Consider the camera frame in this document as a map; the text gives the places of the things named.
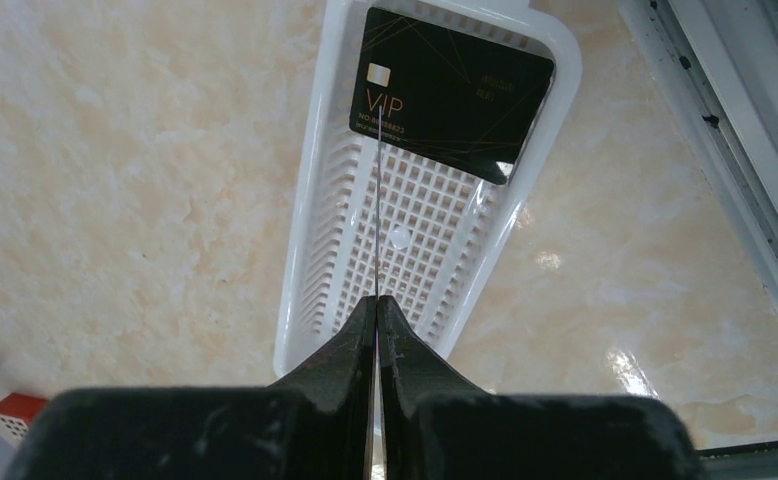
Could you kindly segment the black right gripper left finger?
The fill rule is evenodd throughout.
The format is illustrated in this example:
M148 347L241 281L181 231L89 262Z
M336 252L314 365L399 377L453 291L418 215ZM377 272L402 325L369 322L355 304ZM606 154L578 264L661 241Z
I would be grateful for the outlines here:
M51 400L9 479L367 479L376 300L265 386L85 388Z

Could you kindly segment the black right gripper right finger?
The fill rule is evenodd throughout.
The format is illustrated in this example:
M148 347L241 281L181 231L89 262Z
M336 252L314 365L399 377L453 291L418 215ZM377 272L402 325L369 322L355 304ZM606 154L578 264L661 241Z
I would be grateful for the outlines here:
M376 307L390 479L700 479L682 421L632 395L491 394Z

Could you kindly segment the black VIP credit card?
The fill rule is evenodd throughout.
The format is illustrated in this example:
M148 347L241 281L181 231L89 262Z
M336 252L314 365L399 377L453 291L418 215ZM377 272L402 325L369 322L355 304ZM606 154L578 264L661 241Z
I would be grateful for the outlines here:
M554 72L549 58L374 6L349 127L503 185Z

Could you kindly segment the white plastic basket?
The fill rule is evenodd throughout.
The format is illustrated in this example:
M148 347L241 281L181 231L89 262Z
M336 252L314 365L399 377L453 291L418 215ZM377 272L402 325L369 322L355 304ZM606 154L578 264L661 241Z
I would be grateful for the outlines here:
M374 293L377 139L349 113L368 3L327 4L302 146L273 367L284 376ZM507 183L383 145L380 293L441 356L456 344L530 195L582 75L575 36L514 1L393 1L439 26L551 59L555 72Z

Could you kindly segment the red block with white grid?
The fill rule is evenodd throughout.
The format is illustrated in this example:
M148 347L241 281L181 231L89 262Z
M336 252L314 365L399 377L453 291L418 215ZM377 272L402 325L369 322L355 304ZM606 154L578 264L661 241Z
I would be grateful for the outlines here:
M48 400L17 392L0 400L0 423L15 439L22 440Z

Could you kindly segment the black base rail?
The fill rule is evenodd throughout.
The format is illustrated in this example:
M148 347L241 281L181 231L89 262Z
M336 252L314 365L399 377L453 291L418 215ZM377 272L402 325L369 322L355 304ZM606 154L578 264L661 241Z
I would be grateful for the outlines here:
M778 440L701 449L698 451L698 455L702 459L713 459L738 455L765 454L772 452L778 452Z

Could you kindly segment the aluminium frame rail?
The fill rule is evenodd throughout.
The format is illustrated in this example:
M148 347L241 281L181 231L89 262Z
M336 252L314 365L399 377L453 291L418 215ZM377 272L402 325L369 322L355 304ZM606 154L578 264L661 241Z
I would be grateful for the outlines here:
M778 1L619 10L778 313Z

